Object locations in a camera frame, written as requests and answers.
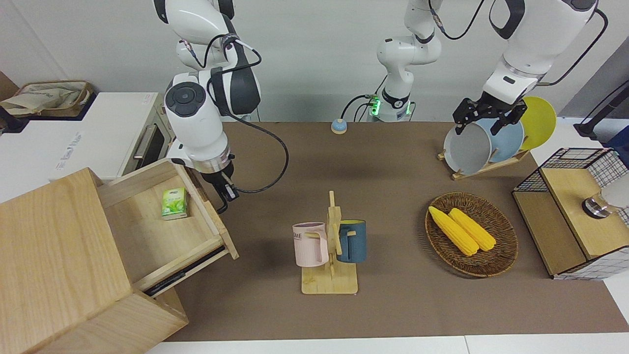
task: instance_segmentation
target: green tissue pack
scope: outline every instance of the green tissue pack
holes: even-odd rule
[[[162,195],[162,219],[173,220],[188,216],[188,200],[184,187],[165,190]]]

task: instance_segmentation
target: mug tree stand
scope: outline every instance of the mug tree stand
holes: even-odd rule
[[[341,242],[338,230],[341,226],[341,207],[334,201],[334,191],[330,191],[328,207],[328,255],[330,260],[321,266],[301,269],[301,292],[304,294],[356,294],[358,278],[355,263],[337,261],[341,255]]]

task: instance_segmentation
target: oven door handle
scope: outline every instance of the oven door handle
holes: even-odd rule
[[[148,148],[151,146],[151,140],[153,140],[153,138],[155,137],[156,132],[156,124],[147,126],[147,128],[144,130],[144,134],[142,135],[142,140],[140,140],[140,144],[133,154],[133,159],[144,160],[144,157],[146,157],[148,153]]]

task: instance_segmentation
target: oven window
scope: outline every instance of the oven window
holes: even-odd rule
[[[155,135],[153,135],[153,139],[148,144],[146,154],[143,159],[138,161],[135,169],[142,168],[159,160],[160,152],[162,152],[162,148],[164,147],[164,140],[165,138],[162,131],[159,128],[155,129]]]

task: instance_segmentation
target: mug handle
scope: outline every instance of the mug handle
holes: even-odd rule
[[[325,233],[320,232],[320,231],[314,231],[314,232],[305,232],[304,235],[306,235],[306,237],[310,237],[313,239],[316,239],[316,238],[319,239],[319,245],[321,246],[321,249],[320,249],[319,257],[317,258],[317,261],[322,262],[323,255],[328,252],[328,240],[325,237]]]
[[[344,237],[347,239],[347,259],[352,259],[352,248],[350,247],[350,236],[356,236],[356,231],[349,230],[348,228],[342,227],[339,229],[339,233],[343,232]]]

